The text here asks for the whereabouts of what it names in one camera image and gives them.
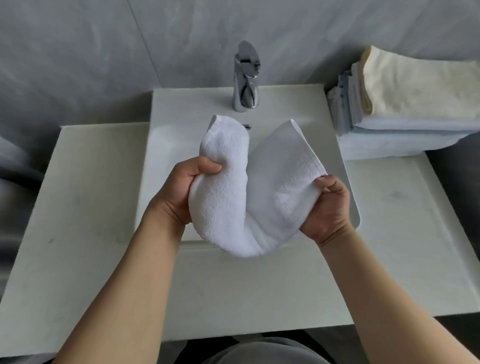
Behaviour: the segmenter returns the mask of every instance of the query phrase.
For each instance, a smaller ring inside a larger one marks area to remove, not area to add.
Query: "faucet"
[[[257,76],[260,71],[260,58],[251,43],[243,40],[234,57],[233,109],[246,112],[258,106]]]

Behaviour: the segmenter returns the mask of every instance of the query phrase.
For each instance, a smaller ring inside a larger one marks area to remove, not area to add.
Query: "sink basin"
[[[227,115],[242,124],[251,124],[250,150],[281,123],[295,120],[327,172],[339,177],[351,192],[323,85],[263,86],[259,89],[260,105],[245,113],[233,110],[231,87],[161,89],[153,92],[136,226],[148,202],[163,185],[174,165],[198,155],[200,142],[214,114]],[[353,194],[350,219],[355,228],[359,226],[360,216]],[[292,243],[306,239],[298,233]],[[182,241],[198,240],[201,240],[200,236],[189,224]]]

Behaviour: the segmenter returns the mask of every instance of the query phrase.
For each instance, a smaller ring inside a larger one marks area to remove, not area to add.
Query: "sink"
[[[153,92],[150,129],[145,153],[135,227],[150,201],[163,185],[174,165],[198,155],[200,142],[212,115],[230,116],[242,124],[250,124],[250,150],[255,148],[281,123],[293,119],[301,128],[328,173],[339,177],[350,189],[350,219],[356,228],[360,216],[352,194],[347,171],[332,126],[323,85],[262,86],[260,105],[239,113],[232,108],[233,88],[160,89]],[[300,232],[291,243],[307,240]],[[183,242],[203,243],[189,224]]]

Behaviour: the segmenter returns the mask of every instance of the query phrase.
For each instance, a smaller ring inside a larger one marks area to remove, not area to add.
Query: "person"
[[[175,166],[152,199],[117,268],[59,351],[54,364],[156,363],[168,291],[196,175],[222,166],[196,157]],[[373,364],[479,363],[388,275],[349,222],[349,192],[332,175],[300,231],[322,252]],[[295,342],[238,344],[208,363],[326,363]]]

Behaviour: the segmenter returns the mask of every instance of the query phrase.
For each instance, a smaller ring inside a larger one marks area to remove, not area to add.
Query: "finger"
[[[335,194],[348,194],[348,188],[339,178],[335,177],[332,174],[318,177],[313,182],[317,186],[323,189],[327,188],[330,192],[333,192]]]
[[[201,173],[218,173],[221,169],[221,164],[200,156],[177,163],[173,171],[179,176],[196,176]]]

